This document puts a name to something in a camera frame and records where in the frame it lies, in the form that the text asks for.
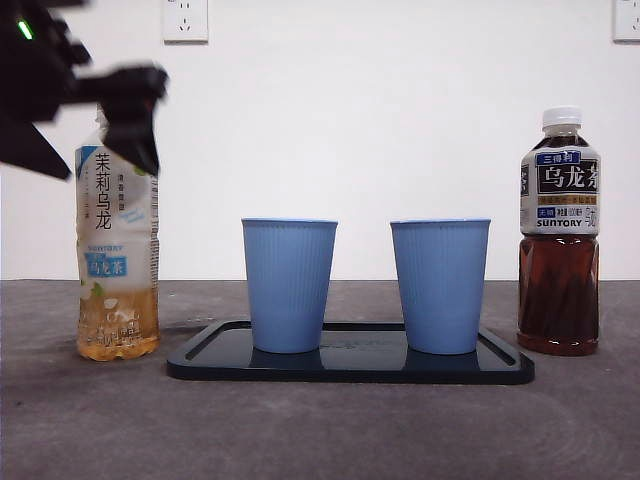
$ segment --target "black tray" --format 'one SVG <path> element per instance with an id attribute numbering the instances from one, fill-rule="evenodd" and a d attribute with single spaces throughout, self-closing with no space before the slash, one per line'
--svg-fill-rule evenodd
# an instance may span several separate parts
<path id="1" fill-rule="evenodd" d="M 325 323 L 320 348 L 277 354 L 253 348 L 251 322 L 216 320 L 167 359 L 183 380 L 379 383 L 528 383 L 533 362 L 486 329 L 476 351 L 431 355 L 408 347 L 402 323 Z"/>

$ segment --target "dark tea bottle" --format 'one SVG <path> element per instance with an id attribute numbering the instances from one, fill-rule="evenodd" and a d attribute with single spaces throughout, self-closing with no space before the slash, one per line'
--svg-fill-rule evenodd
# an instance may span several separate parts
<path id="1" fill-rule="evenodd" d="M 522 160 L 518 343 L 552 355 L 598 346 L 600 156 L 578 135 L 578 107 L 546 110 Z"/>

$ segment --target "cup rim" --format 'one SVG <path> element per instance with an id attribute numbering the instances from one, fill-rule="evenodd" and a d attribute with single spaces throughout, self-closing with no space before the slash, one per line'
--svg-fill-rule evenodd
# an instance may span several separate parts
<path id="1" fill-rule="evenodd" d="M 337 225 L 337 220 L 324 220 L 316 218 L 277 218 L 277 217 L 244 217 L 242 223 L 321 223 Z"/>
<path id="2" fill-rule="evenodd" d="M 491 219 L 486 217 L 425 218 L 425 219 L 413 219 L 413 220 L 393 220 L 389 223 L 391 225 L 442 224 L 442 223 L 491 223 Z"/>

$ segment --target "gray countertop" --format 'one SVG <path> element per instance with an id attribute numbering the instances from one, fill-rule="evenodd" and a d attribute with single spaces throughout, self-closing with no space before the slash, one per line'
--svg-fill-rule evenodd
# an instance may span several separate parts
<path id="1" fill-rule="evenodd" d="M 2 282 L 2 473 L 20 479 L 638 479 L 640 282 L 601 284 L 601 344 L 528 352 L 519 386 L 188 382 L 167 355 L 211 318 L 248 318 L 243 282 L 160 283 L 162 344 L 75 353 L 76 282 Z M 482 325 L 515 344 L 515 282 Z M 401 320 L 395 282 L 332 282 L 327 320 Z"/>

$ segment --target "bottle neck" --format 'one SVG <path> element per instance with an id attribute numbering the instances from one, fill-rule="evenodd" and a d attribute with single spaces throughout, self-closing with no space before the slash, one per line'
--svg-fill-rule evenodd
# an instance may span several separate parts
<path id="1" fill-rule="evenodd" d="M 563 124 L 563 125 L 549 125 L 544 127 L 542 131 L 545 137 L 577 137 L 580 125 L 578 124 Z"/>

